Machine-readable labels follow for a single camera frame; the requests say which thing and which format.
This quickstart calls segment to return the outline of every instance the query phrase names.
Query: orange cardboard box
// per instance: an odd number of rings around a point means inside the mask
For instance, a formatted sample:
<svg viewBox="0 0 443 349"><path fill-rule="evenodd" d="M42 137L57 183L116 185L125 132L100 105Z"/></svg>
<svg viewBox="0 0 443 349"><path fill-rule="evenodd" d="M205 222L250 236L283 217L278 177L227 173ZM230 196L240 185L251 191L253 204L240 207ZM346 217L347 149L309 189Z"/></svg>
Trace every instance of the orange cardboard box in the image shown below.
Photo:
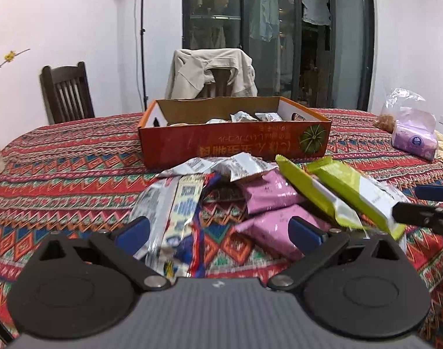
<svg viewBox="0 0 443 349"><path fill-rule="evenodd" d="M245 111L276 112L285 122L206 124L212 118L231 120ZM293 121L297 114L301 121ZM170 124L187 123L189 126ZM215 97L208 99L154 100L142 117L138 132L144 164L160 170L193 157L232 156L250 152L266 161L277 154L290 159L325 154L331 121L284 97Z"/></svg>

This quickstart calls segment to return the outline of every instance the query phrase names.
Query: sliding door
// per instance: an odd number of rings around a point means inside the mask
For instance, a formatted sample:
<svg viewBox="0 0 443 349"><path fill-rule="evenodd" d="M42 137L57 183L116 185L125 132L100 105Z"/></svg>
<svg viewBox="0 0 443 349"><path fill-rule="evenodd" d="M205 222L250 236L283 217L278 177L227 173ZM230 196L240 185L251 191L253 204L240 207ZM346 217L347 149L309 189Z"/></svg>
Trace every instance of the sliding door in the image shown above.
<svg viewBox="0 0 443 349"><path fill-rule="evenodd" d="M332 72L328 105L366 110L374 49L373 0L331 0Z"/></svg>

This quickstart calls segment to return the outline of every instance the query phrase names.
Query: glass door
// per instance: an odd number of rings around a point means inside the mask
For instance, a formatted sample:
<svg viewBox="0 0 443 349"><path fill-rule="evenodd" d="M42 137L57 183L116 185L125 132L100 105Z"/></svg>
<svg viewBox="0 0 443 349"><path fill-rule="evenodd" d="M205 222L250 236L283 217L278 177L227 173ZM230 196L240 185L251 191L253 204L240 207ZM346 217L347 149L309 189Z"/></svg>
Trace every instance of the glass door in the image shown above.
<svg viewBox="0 0 443 349"><path fill-rule="evenodd" d="M183 0L183 48L242 48L241 0Z"/></svg>
<svg viewBox="0 0 443 349"><path fill-rule="evenodd" d="M300 0L245 0L248 55L259 96L297 94L300 60Z"/></svg>
<svg viewBox="0 0 443 349"><path fill-rule="evenodd" d="M367 110L373 69L373 0L331 0L332 54L328 105Z"/></svg>

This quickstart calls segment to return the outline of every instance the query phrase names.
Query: food packaging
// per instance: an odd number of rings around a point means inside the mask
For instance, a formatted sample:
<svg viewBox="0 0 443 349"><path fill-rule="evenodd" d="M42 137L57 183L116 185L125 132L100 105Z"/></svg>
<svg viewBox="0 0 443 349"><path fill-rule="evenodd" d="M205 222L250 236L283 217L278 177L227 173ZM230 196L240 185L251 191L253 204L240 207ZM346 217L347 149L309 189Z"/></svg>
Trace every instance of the food packaging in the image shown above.
<svg viewBox="0 0 443 349"><path fill-rule="evenodd" d="M397 88L394 89L381 109L381 114L376 118L373 125L393 133L396 121L399 119L401 108L413 107L425 110L426 101L417 93L410 90Z"/></svg>
<svg viewBox="0 0 443 349"><path fill-rule="evenodd" d="M249 182L238 182L250 215L278 210L305 201L291 184L274 169Z"/></svg>
<svg viewBox="0 0 443 349"><path fill-rule="evenodd" d="M393 147L432 161L438 148L435 126L434 115L403 107L391 137Z"/></svg>
<svg viewBox="0 0 443 349"><path fill-rule="evenodd" d="M437 140L441 140L443 142L443 134L435 130L435 136Z"/></svg>
<svg viewBox="0 0 443 349"><path fill-rule="evenodd" d="M283 122L278 113L255 113L262 122Z"/></svg>
<svg viewBox="0 0 443 349"><path fill-rule="evenodd" d="M147 254L145 264L170 281L177 277L203 276L203 261L194 240L200 233L193 220L199 214L198 202L203 188L219 180L216 173L177 176L157 180L143 191L129 221L146 216L151 232L134 257L141 259Z"/></svg>
<svg viewBox="0 0 443 349"><path fill-rule="evenodd" d="M232 122L258 122L252 115L245 113L244 111L238 111L236 114L231 114Z"/></svg>
<svg viewBox="0 0 443 349"><path fill-rule="evenodd" d="M299 260L302 253L289 239L288 224L293 216L300 216L310 224L328 232L330 225L316 218L304 208L292 205L280 210L268 211L235 226L239 233L252 237L260 245L265 245L292 260Z"/></svg>
<svg viewBox="0 0 443 349"><path fill-rule="evenodd" d="M347 228L364 229L357 213L318 180L312 178L284 156L277 155L276 163L280 167L281 174L337 224Z"/></svg>
<svg viewBox="0 0 443 349"><path fill-rule="evenodd" d="M218 118L213 118L209 120L207 123L230 123L229 120L219 120Z"/></svg>
<svg viewBox="0 0 443 349"><path fill-rule="evenodd" d="M260 177L276 167L275 164L269 164L257 157L253 157L251 154L241 152L231 157L215 158L213 160L195 157L174 168L161 172L157 177L167 178L217 172L220 175L227 176L230 182L234 182L240 179Z"/></svg>
<svg viewBox="0 0 443 349"><path fill-rule="evenodd" d="M394 239L403 234L405 226L396 223L392 217L393 206L398 200L360 172L330 156L308 164L307 170L365 214L380 230L389 233Z"/></svg>

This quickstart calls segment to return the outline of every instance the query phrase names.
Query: chair back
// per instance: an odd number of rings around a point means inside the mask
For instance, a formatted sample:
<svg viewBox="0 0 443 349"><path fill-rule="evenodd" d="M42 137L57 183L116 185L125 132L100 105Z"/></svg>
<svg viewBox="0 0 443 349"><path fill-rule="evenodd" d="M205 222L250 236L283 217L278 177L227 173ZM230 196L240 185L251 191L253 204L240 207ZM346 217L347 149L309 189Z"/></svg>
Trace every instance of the chair back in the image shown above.
<svg viewBox="0 0 443 349"><path fill-rule="evenodd" d="M84 62L54 69L47 65L40 79L55 123L94 117Z"/></svg>
<svg viewBox="0 0 443 349"><path fill-rule="evenodd" d="M230 97L232 85L228 85L228 80L231 76L231 70L227 68L212 68L210 71L214 76L215 83L205 84L196 98Z"/></svg>

